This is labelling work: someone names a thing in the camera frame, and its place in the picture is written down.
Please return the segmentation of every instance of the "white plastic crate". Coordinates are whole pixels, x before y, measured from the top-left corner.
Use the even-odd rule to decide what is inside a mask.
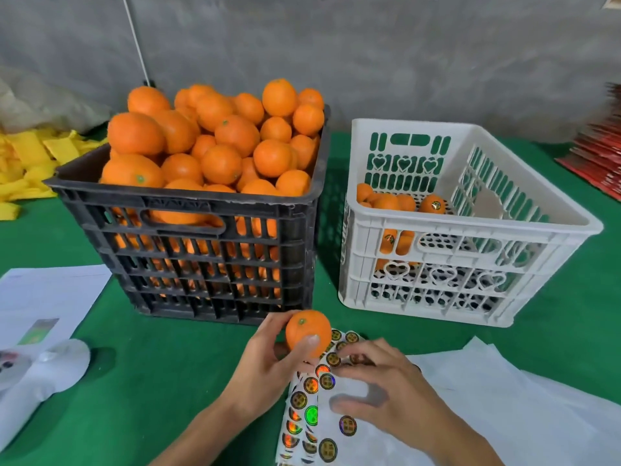
[[[447,214],[361,206],[358,183],[410,194],[418,204],[438,194]],[[387,255],[379,250],[385,229],[398,229]],[[602,229],[590,212],[479,126],[356,119],[339,298],[354,309],[508,327],[586,238]],[[397,255],[405,230],[415,237]]]

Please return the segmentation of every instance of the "black plastic crate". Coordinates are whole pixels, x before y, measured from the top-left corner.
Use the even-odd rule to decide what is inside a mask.
[[[100,184],[109,145],[59,167],[45,182],[139,312],[259,324],[269,312],[312,307],[327,126],[321,136],[310,191],[301,197]],[[214,214],[224,225],[161,224],[150,216],[156,209]],[[238,233],[236,217],[244,219],[246,235]],[[260,235],[253,219],[260,219]],[[268,234],[268,219],[276,221],[275,237]]]

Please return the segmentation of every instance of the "green tablecloth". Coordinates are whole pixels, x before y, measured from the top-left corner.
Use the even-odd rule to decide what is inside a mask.
[[[518,368],[621,403],[621,205],[557,165],[545,151],[506,140],[539,172],[604,222],[508,329],[355,311],[337,297],[340,219],[350,136],[335,133],[322,200],[314,305],[333,326],[384,337],[404,353],[459,349],[472,336],[498,346]],[[15,267],[100,263],[58,199],[24,203],[0,222],[0,274]],[[93,348],[86,376],[44,403],[0,465],[143,466],[221,392],[253,327],[137,314],[110,282],[76,332]],[[274,464],[278,403],[222,454],[219,465]]]

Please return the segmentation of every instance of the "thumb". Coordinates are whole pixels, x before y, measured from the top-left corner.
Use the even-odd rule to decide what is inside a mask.
[[[377,426],[377,421],[379,420],[379,409],[377,407],[358,401],[336,399],[330,404],[330,409],[337,414],[349,415],[375,426]]]
[[[300,340],[291,353],[278,362],[285,376],[292,375],[303,361],[310,360],[312,352],[319,345],[319,336],[313,335]]]

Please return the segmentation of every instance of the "white plastic bag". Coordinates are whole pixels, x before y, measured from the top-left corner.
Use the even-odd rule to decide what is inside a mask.
[[[29,72],[0,66],[0,129],[18,133],[50,126],[86,132],[110,119],[112,109]]]

